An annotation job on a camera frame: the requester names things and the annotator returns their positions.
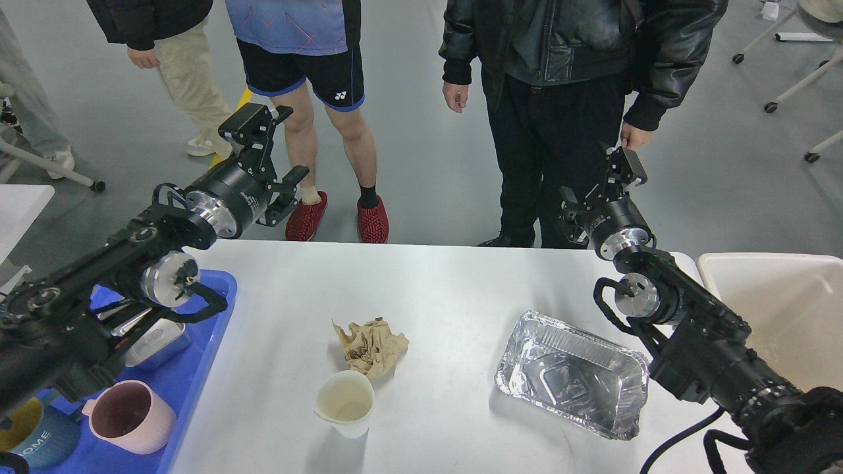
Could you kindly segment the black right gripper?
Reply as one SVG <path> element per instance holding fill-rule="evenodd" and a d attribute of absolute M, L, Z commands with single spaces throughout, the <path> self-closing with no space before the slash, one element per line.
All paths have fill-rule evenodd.
<path fill-rule="evenodd" d="M 638 154 L 629 147 L 614 147 L 608 150 L 606 163 L 597 200 L 580 203 L 571 188 L 560 187 L 558 224 L 569 242 L 590 245 L 600 259 L 613 261 L 628 248 L 650 244 L 654 233 L 626 195 L 630 187 L 647 183 Z"/>

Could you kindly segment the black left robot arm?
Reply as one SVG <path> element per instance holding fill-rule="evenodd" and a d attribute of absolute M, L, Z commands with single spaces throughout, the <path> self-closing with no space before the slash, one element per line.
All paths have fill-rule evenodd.
<path fill-rule="evenodd" d="M 271 152 L 290 106 L 248 103 L 219 127 L 228 158 L 181 189 L 157 186 L 148 208 L 102 248 L 2 303 L 2 427 L 45 388 L 69 402 L 111 387 L 124 357 L 159 320 L 196 323 L 228 308 L 199 280 L 186 247 L 238 239 L 253 224 L 275 227 L 298 206 L 308 168 L 279 178 Z"/>

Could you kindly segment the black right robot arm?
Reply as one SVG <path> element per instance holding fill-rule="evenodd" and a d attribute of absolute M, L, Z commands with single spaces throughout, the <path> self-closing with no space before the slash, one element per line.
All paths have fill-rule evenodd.
<path fill-rule="evenodd" d="M 609 322 L 642 341 L 654 381 L 680 401 L 719 406 L 654 450 L 641 472 L 701 430 L 713 473 L 726 471 L 719 443 L 743 450 L 755 473 L 841 472 L 841 392 L 798 390 L 749 348 L 749 324 L 655 246 L 628 191 L 647 180 L 636 153 L 609 148 L 603 162 L 605 174 L 583 201 L 560 189 L 567 239 L 592 245 L 622 273 L 600 277 L 593 299 Z"/>

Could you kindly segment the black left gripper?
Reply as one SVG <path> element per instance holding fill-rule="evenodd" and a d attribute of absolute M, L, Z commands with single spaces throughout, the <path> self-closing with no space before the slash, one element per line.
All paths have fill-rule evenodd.
<path fill-rule="evenodd" d="M 282 178 L 272 164 L 276 128 L 293 108 L 247 103 L 219 127 L 231 156 L 186 189 L 188 209 L 213 227 L 217 237 L 238 239 L 253 224 L 276 227 L 298 206 L 298 185 L 310 173 L 296 165 Z"/>

